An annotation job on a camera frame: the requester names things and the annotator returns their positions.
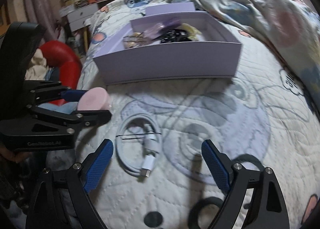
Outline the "black white-dotted hair clip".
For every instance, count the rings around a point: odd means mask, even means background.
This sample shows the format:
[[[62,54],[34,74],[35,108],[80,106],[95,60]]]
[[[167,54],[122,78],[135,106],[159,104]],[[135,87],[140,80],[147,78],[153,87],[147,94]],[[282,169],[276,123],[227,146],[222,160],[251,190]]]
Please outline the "black white-dotted hair clip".
[[[172,29],[168,30],[165,34],[160,37],[160,43],[180,43],[189,42],[191,39],[188,38],[188,32],[185,30]]]

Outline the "yellow hair claw clip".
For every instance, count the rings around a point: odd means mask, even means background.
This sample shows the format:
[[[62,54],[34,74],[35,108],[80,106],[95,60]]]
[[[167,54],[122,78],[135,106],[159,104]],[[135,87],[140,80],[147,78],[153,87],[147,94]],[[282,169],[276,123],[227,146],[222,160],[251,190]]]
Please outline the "yellow hair claw clip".
[[[202,34],[202,32],[199,31],[197,28],[195,28],[195,27],[193,27],[193,26],[191,26],[189,24],[186,24],[186,23],[182,23],[179,26],[179,29],[186,31],[187,32],[187,37],[191,41],[198,41],[199,40],[198,36]]]

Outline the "purple rectangular card box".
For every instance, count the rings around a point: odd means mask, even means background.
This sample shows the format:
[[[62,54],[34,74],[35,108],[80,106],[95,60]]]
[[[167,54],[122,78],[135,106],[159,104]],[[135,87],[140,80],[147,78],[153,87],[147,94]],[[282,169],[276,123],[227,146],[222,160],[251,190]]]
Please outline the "purple rectangular card box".
[[[176,27],[178,27],[180,25],[181,25],[180,19],[172,18],[172,19],[167,20],[167,21],[156,23],[156,24],[154,24],[153,26],[151,26],[149,28],[154,28],[156,30],[162,31],[162,35],[163,35],[166,31],[174,29],[174,28],[176,28]]]

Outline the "pink round blush compact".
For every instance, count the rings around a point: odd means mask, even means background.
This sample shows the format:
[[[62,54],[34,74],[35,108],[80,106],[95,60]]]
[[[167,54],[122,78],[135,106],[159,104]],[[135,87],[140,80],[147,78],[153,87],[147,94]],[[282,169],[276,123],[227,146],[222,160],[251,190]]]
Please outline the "pink round blush compact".
[[[146,37],[149,40],[157,39],[162,35],[162,31],[156,30],[154,28],[149,28],[143,32],[144,37]]]

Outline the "red chair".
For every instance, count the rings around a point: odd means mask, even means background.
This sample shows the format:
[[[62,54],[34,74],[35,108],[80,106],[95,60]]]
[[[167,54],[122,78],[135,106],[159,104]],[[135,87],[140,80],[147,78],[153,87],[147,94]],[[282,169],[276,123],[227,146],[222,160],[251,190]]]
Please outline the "red chair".
[[[58,81],[64,86],[76,89],[80,78],[82,63],[79,57],[66,44],[52,40],[40,46],[47,65],[59,71]]]

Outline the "purple curtain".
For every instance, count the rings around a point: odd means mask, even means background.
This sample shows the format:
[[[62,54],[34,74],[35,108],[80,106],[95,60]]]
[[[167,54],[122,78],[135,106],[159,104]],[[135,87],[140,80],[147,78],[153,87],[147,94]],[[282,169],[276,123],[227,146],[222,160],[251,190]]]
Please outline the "purple curtain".
[[[49,0],[23,0],[24,9],[29,22],[37,23],[46,29],[43,36],[45,42],[57,40],[56,19]]]

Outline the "white drawer cabinet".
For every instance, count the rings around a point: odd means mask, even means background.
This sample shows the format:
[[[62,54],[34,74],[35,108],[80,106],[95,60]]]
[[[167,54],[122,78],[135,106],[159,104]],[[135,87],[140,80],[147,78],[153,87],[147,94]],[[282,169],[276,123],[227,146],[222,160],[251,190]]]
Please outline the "white drawer cabinet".
[[[59,10],[62,25],[71,32],[80,30],[87,26],[86,20],[99,9],[97,4],[90,4],[81,8],[76,8],[74,5],[63,7]]]

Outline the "cartoon quilted bedspread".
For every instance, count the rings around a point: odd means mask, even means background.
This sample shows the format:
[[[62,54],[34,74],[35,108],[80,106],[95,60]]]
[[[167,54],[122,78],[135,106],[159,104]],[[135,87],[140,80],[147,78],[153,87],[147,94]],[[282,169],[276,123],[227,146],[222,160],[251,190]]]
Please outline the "cartoon quilted bedspread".
[[[173,0],[154,0],[153,5]],[[84,159],[121,123],[144,113],[162,133],[162,155],[147,179],[128,174],[116,158],[92,193],[109,228],[187,228],[191,208],[223,193],[201,158],[210,139],[248,169],[272,167],[291,228],[300,228],[319,200],[319,105],[286,62],[245,31],[223,21],[241,43],[231,79],[146,81],[109,86],[112,120],[84,129],[73,150],[50,152],[47,165],[63,170]]]

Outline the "beige gold hair clip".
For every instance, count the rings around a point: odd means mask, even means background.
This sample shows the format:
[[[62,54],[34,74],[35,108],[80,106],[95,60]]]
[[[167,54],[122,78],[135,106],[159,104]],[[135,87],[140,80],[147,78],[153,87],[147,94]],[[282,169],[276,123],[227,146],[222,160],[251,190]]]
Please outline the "beige gold hair clip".
[[[123,45],[125,49],[142,47],[150,44],[150,40],[143,33],[134,32],[133,34],[123,37]]]

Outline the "lavender open gift box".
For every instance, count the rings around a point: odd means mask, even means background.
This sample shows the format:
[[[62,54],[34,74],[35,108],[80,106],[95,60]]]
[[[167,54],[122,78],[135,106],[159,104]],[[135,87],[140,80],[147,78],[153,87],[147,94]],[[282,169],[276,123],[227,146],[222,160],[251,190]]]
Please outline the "lavender open gift box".
[[[197,11],[192,2],[147,7],[144,17],[131,20],[109,37],[93,57],[107,85],[145,80],[235,76],[242,44],[214,17]],[[125,48],[123,39],[157,23],[178,19],[200,31],[197,41]]]

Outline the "floral rumpled duvet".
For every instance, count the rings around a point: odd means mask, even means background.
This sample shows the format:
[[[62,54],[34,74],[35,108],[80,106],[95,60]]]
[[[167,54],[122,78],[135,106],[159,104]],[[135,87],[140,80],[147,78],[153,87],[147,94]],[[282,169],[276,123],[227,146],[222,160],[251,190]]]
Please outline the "floral rumpled duvet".
[[[319,105],[319,15],[302,0],[189,1],[271,48]]]

